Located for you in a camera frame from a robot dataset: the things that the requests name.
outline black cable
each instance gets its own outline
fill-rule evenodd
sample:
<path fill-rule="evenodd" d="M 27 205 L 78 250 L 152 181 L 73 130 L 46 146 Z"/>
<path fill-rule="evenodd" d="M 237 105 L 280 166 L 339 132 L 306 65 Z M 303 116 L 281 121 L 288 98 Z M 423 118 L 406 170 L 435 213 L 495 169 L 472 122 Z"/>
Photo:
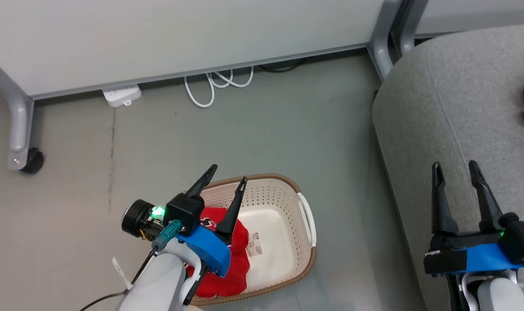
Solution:
<path fill-rule="evenodd" d="M 132 285 L 135 284 L 135 282 L 137 282 L 137 279 L 139 278 L 139 276 L 141 275 L 141 273 L 143 272 L 143 270 L 145 269 L 145 267 L 147 266 L 147 264 L 149 263 L 149 261 L 151 260 L 151 258 L 153 256 L 155 256 L 155 252 L 157 252 L 158 250 L 158 247 L 154 247 L 151 252 L 149 253 L 149 256 L 147 256 L 147 258 L 145 259 L 145 261 L 143 262 L 143 264 L 141 265 L 141 268 L 139 268 L 139 271 L 137 271 L 137 274 L 135 275 L 135 277 L 133 278 L 133 281 L 131 282 Z M 110 295 L 106 295 L 104 297 L 101 297 L 99 299 L 97 299 L 96 301 L 93 301 L 92 303 L 86 305 L 85 307 L 83 307 L 82 309 L 80 309 L 80 311 L 85 311 L 86 309 L 88 309 L 88 307 L 91 307 L 92 305 L 96 304 L 96 303 L 99 303 L 101 301 L 103 301 L 104 299 L 109 299 L 109 298 L 112 298 L 112 297 L 118 297 L 118 296 L 121 296 L 121 295 L 125 295 L 129 292 L 129 289 L 125 289 L 124 291 L 122 292 L 119 292 L 119 293 L 114 293 L 114 294 L 110 294 Z"/>
<path fill-rule="evenodd" d="M 286 68 L 281 68 L 281 69 L 268 68 L 265 65 L 258 65 L 258 67 L 260 67 L 263 71 L 267 71 L 268 73 L 286 73 L 288 71 L 296 69 L 296 67 L 299 67 L 305 61 L 306 61 L 306 58 L 303 58 L 300 61 L 298 61 L 297 63 L 295 63 L 294 65 L 291 65 L 290 67 L 286 67 Z"/>

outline gray floor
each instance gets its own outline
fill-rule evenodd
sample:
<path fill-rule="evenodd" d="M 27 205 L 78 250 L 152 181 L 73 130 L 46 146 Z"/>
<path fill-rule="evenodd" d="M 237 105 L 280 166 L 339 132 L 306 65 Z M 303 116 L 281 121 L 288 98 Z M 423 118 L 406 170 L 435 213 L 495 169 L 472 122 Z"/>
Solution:
<path fill-rule="evenodd" d="M 205 110 L 170 83 L 116 110 L 99 94 L 51 101 L 35 112 L 34 144 L 47 159 L 32 177 L 6 168 L 0 99 L 0 311 L 71 311 L 121 291 L 112 257 L 130 276 L 149 250 L 120 230 L 125 208 L 165 203 L 212 163 L 215 179 L 276 172 L 296 181 L 318 255 L 302 282 L 209 310 L 422 310 L 371 125 L 378 86 L 369 56 L 357 53 L 256 73 L 245 89 L 217 90 Z M 205 82 L 192 88 L 208 98 Z"/>

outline basket label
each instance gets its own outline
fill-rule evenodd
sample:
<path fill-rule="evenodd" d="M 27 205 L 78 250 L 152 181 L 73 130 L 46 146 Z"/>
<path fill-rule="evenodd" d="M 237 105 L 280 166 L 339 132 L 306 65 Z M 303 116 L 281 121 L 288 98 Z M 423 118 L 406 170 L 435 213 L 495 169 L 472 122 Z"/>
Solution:
<path fill-rule="evenodd" d="M 262 244 L 260 244 L 260 234 L 258 234 L 258 232 L 250 234 L 249 246 L 246 247 L 246 252 L 249 257 L 264 254 L 264 252 L 262 252 Z"/>

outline green led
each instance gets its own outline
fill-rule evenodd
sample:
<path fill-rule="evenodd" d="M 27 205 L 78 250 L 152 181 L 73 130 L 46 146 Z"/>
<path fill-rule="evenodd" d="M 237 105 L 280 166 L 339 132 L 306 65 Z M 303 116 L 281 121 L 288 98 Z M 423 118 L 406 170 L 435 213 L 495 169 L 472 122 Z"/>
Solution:
<path fill-rule="evenodd" d="M 165 212 L 166 212 L 166 209 L 163 206 L 157 206 L 153 208 L 153 211 L 151 211 L 151 217 L 155 219 L 162 219 L 164 218 Z"/>

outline caster wheel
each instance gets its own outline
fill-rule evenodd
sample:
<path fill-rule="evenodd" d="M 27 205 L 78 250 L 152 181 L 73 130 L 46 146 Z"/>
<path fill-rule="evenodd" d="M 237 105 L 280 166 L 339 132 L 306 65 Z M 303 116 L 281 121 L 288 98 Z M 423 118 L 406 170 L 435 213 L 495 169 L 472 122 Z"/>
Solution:
<path fill-rule="evenodd" d="M 20 171 L 27 174 L 35 174 L 43 167 L 44 161 L 45 157 L 43 157 L 43 153 L 39 151 L 39 149 L 29 148 L 27 152 L 27 163 Z"/>

